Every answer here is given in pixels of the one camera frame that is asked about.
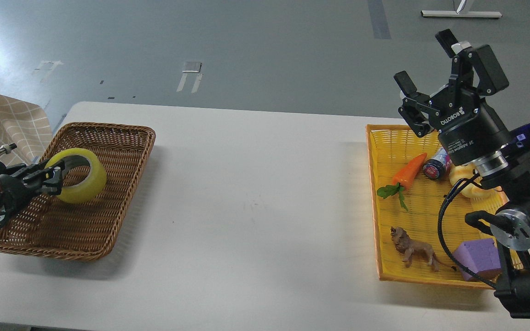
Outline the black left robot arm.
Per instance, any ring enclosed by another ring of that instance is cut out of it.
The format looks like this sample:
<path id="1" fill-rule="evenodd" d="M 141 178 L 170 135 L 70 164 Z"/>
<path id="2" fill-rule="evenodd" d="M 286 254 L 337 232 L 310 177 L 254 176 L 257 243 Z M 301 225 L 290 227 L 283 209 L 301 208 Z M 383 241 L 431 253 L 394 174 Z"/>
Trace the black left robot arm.
<path id="1" fill-rule="evenodd" d="M 16 144 L 4 144 L 0 146 L 0 156 L 10 154 L 16 148 Z M 61 194 L 69 162 L 61 159 L 51 166 L 46 162 L 6 166 L 0 161 L 0 229 L 38 195 Z"/>

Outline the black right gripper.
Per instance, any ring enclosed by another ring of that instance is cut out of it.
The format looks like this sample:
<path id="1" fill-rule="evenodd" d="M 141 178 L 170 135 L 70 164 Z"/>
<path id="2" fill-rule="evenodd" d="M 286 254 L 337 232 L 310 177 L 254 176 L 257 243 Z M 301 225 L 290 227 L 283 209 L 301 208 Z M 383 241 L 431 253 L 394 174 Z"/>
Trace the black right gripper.
<path id="1" fill-rule="evenodd" d="M 484 98 L 509 87 L 490 45 L 471 46 L 450 29 L 435 34 L 451 59 L 449 81 L 431 99 L 418 92 L 406 71 L 393 77 L 403 94 L 399 114 L 418 137 L 436 130 L 442 147 L 456 166 L 492 155 L 511 135 Z"/>

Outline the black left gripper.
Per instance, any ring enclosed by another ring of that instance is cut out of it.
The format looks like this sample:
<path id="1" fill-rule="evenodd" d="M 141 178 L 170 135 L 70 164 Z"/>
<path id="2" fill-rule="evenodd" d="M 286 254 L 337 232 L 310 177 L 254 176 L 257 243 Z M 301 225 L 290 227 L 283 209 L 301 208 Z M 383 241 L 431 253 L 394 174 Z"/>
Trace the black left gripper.
<path id="1" fill-rule="evenodd" d="M 48 161 L 51 159 L 24 165 L 14 172 L 14 176 L 0 174 L 3 204 L 7 214 L 18 214 L 29 205 L 33 197 L 40 194 L 61 194 L 65 161 L 61 159 L 46 165 Z"/>

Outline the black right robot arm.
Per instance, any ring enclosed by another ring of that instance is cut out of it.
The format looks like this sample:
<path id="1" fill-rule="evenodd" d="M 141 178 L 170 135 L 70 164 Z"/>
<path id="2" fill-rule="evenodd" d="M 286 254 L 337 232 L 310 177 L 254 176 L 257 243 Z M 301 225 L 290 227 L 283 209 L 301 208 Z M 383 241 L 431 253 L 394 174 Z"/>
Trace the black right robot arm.
<path id="1" fill-rule="evenodd" d="M 500 188 L 507 203 L 494 214 L 480 210 L 465 215 L 469 226 L 495 238 L 502 268 L 496 283 L 477 279 L 494 289 L 511 318 L 530 319 L 530 123 L 510 131 L 487 104 L 487 96 L 509 86 L 489 45 L 460 42 L 449 29 L 435 37 L 451 59 L 448 83 L 429 96 L 418 92 L 405 71 L 394 78 L 403 94 L 399 113 L 414 134 L 424 137 L 437 131 L 454 165 L 472 164 L 477 169 L 445 196 L 438 216 L 439 241 L 450 256 L 442 222 L 462 189 L 477 178 L 479 188 Z"/>

